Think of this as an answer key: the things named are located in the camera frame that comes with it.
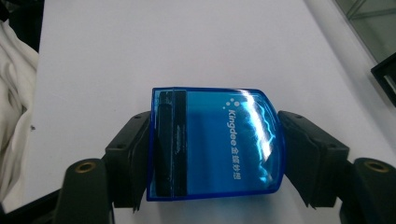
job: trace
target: white table surface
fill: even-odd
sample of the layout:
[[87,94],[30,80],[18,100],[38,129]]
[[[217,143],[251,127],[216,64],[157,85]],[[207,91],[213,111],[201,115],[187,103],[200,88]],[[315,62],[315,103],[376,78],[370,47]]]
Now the white table surface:
[[[48,0],[24,201],[61,187],[66,168],[101,158],[151,89],[252,88],[351,148],[396,166],[396,110],[374,60],[333,1]],[[285,177],[272,195],[147,203],[117,223],[338,223],[305,208]]]

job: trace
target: blue plastic case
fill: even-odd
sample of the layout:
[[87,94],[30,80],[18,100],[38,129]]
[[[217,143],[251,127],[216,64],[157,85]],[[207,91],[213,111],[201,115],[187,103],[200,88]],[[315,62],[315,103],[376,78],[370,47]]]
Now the blue plastic case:
[[148,201],[279,189],[284,136],[261,91],[156,88],[152,94]]

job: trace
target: transparent blue box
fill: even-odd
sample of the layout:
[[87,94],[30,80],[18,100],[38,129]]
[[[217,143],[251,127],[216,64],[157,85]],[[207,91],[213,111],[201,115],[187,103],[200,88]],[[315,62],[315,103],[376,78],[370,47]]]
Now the transparent blue box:
[[148,201],[279,189],[284,136],[261,91],[156,88],[151,106]]

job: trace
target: white fabric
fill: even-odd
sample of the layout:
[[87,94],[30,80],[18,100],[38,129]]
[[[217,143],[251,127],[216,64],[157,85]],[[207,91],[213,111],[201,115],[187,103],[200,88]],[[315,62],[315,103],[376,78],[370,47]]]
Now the white fabric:
[[0,202],[21,206],[38,54],[0,22]]

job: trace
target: white cloth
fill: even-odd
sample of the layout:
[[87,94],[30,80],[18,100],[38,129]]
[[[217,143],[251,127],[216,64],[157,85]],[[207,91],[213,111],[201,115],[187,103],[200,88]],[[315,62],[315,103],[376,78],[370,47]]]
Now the white cloth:
[[0,22],[0,202],[21,206],[38,54]]

